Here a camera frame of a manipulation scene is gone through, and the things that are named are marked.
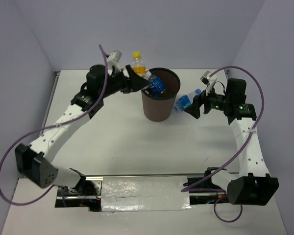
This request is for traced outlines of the blue label bottle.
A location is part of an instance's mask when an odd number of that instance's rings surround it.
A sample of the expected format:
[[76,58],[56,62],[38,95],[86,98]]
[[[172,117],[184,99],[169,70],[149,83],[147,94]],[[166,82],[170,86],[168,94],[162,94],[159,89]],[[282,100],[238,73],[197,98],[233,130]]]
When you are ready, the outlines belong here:
[[165,94],[166,86],[158,76],[152,75],[151,72],[147,70],[144,79],[149,82],[152,96],[158,97],[159,95]]

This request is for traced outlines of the blue cap bottle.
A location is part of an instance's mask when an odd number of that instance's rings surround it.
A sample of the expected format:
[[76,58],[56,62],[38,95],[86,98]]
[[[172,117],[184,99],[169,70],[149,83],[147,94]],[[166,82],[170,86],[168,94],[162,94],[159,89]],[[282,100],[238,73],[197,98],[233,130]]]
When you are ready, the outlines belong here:
[[185,108],[189,107],[192,104],[193,98],[199,94],[201,94],[201,89],[196,89],[189,94],[182,95],[179,99],[175,101],[172,110],[175,113],[183,112]]

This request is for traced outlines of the clear bottle orange label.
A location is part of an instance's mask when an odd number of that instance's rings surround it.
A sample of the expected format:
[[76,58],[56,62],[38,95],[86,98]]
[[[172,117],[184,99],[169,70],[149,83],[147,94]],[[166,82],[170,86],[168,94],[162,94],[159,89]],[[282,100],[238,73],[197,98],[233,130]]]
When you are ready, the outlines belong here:
[[142,61],[142,55],[139,51],[133,53],[133,61],[131,65],[133,71],[142,78],[146,77],[146,66]]

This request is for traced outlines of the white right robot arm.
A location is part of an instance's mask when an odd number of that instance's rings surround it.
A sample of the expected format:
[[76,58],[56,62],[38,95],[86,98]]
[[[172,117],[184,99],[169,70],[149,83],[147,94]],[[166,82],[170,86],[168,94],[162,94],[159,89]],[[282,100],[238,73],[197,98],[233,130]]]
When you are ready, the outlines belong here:
[[196,95],[184,111],[196,119],[200,118],[201,107],[205,114],[212,109],[222,111],[234,133],[238,150],[222,166],[208,168],[204,178],[181,191],[197,191],[200,184],[207,191],[220,187],[226,191],[232,205],[265,206],[277,191],[279,182],[271,177],[264,162],[257,135],[257,124],[262,114],[256,114],[254,106],[246,103],[246,81],[228,79],[223,94],[217,94],[215,71],[206,71],[200,79],[206,89]]

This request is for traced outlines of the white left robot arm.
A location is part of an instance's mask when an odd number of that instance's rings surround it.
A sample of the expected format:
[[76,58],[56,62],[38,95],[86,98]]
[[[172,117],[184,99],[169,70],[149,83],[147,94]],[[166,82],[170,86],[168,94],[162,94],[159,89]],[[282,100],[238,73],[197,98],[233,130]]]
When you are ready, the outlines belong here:
[[138,76],[130,65],[108,71],[104,65],[92,66],[86,81],[70,101],[55,124],[47,127],[41,136],[29,144],[18,141],[15,157],[18,171],[40,188],[67,186],[75,195],[86,190],[86,177],[74,168],[52,164],[69,138],[104,106],[104,98],[117,92],[138,91]]

